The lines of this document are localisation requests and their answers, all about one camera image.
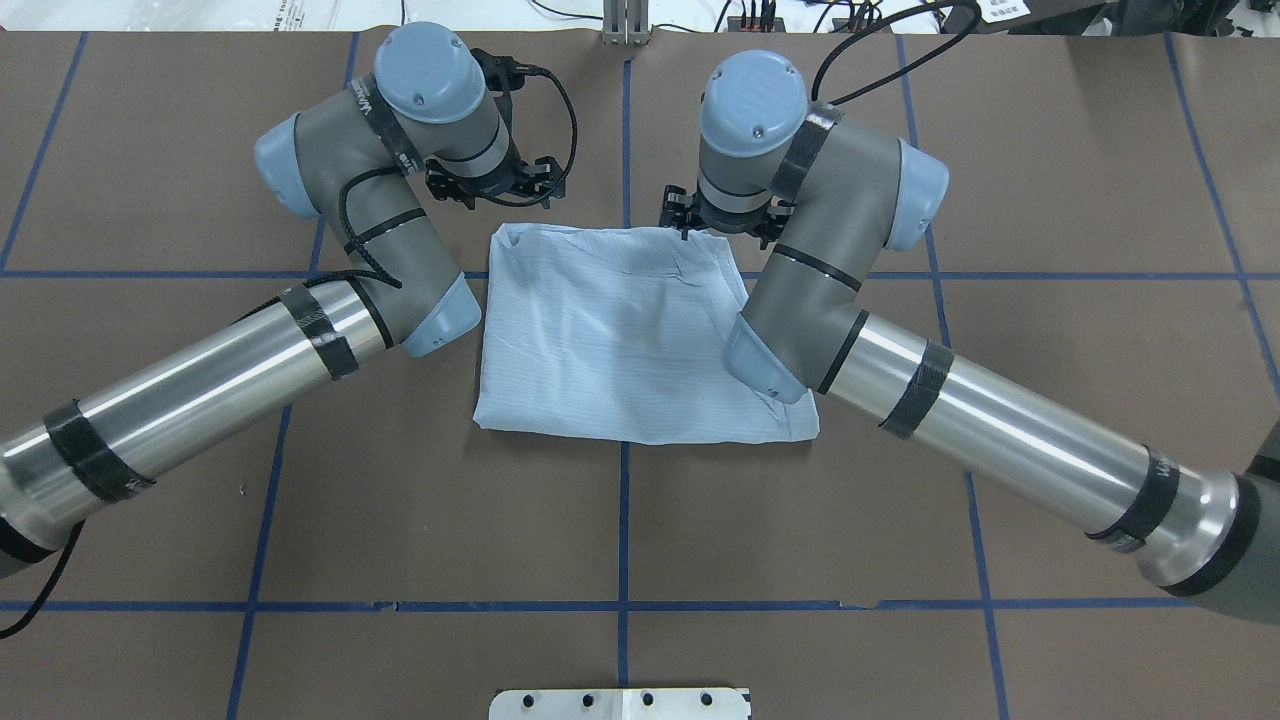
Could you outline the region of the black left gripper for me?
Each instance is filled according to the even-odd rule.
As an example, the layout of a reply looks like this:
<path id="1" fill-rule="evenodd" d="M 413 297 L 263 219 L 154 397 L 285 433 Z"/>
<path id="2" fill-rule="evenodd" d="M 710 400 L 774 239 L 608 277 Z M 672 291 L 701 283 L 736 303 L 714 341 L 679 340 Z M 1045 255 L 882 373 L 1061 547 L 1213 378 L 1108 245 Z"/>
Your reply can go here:
<path id="1" fill-rule="evenodd" d="M 548 209 L 552 199 L 564 196 L 567 168 L 553 156 L 525 161 L 518 150 L 509 150 L 497 168 L 476 177 L 463 177 L 445 163 L 431 159 L 426 164 L 426 187 L 438 201 L 462 202 L 468 210 L 477 200 L 503 208 Z"/>

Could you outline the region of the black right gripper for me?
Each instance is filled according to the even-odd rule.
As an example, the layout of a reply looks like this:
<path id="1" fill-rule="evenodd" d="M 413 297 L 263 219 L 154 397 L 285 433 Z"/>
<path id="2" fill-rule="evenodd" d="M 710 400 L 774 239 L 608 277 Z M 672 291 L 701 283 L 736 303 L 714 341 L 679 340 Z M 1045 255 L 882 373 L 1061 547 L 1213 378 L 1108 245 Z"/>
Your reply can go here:
<path id="1" fill-rule="evenodd" d="M 696 229 L 713 229 L 727 234 L 749 234 L 759 241 L 777 241 L 795 213 L 795 204 L 787 201 L 765 202 L 749 211 L 728 211 L 716 206 L 709 199 L 695 196 L 692 215 L 678 224 L 680 237 L 689 241 Z"/>

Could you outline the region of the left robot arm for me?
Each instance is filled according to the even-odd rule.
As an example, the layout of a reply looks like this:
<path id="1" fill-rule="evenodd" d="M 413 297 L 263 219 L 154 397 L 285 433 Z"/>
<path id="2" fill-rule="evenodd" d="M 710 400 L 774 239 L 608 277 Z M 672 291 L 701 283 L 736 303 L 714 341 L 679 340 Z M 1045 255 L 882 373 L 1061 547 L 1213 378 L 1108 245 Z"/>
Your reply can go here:
<path id="1" fill-rule="evenodd" d="M 347 266 L 266 297 L 124 379 L 3 439 L 3 575 L 68 560 L 96 512 L 385 351 L 424 357 L 483 310 L 412 179 L 440 201 L 547 208 L 571 161 L 525 160 L 512 97 L 552 70 L 471 47 L 433 22 L 394 28 L 372 69 L 253 146 L 262 182 L 320 219 Z"/>

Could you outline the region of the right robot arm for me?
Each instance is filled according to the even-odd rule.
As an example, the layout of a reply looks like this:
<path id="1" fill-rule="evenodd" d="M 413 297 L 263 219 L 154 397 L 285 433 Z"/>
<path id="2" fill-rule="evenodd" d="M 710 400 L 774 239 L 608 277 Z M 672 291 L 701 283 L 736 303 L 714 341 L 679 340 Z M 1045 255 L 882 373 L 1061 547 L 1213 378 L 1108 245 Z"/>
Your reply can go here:
<path id="1" fill-rule="evenodd" d="M 668 187 L 696 228 L 771 249 L 724 345 L 726 370 L 767 398 L 827 395 L 1004 487 L 1194 606 L 1277 623 L 1277 434 L 1243 473 L 1196 468 L 1102 427 L 869 313 L 883 249 L 929 241 L 947 167 L 810 99 L 776 53 L 723 60 L 700 101 L 698 191 Z"/>

